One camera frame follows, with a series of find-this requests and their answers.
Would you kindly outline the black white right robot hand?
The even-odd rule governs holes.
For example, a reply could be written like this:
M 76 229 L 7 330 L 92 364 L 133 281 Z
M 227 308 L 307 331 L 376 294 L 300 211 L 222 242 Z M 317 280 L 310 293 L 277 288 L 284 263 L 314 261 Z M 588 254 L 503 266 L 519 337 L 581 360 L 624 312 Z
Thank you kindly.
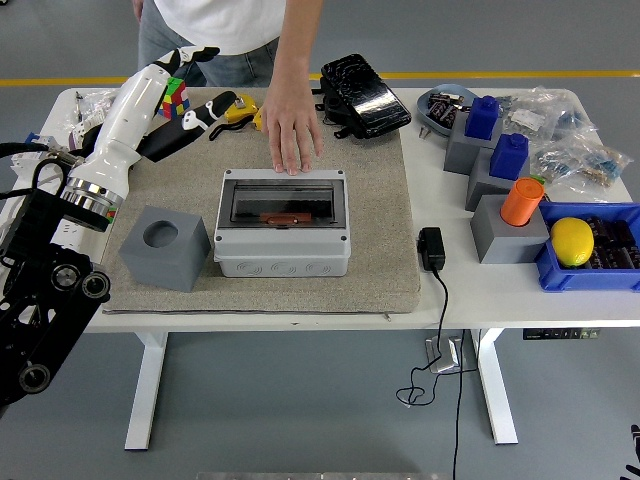
M 640 477 L 639 461 L 640 461 L 640 428 L 638 424 L 632 424 L 630 427 L 630 433 L 633 443 L 634 454 L 636 456 L 636 463 L 625 465 L 625 470 L 628 476 L 621 476 L 621 479 L 638 479 Z

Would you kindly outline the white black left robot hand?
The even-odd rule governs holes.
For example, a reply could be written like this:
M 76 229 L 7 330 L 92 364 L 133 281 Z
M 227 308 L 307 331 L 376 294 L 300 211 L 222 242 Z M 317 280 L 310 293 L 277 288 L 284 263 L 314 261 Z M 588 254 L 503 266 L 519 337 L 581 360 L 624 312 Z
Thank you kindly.
M 218 120 L 233 104 L 234 93 L 228 94 L 226 103 L 212 100 L 149 131 L 169 79 L 179 68 L 210 61 L 219 52 L 212 46 L 180 47 L 130 77 L 106 115 L 93 151 L 71 170 L 64 196 L 99 197 L 119 204 L 129 193 L 128 170 L 140 158 L 161 160 L 193 142 Z

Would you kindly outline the person's left hand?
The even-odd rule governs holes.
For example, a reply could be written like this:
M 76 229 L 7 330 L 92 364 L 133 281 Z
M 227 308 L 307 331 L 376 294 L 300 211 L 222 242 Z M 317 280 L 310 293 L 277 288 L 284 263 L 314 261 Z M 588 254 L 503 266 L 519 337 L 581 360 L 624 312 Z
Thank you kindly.
M 323 135 L 311 89 L 267 90 L 262 131 L 268 137 L 273 169 L 295 176 L 312 169 L 313 157 L 323 153 Z

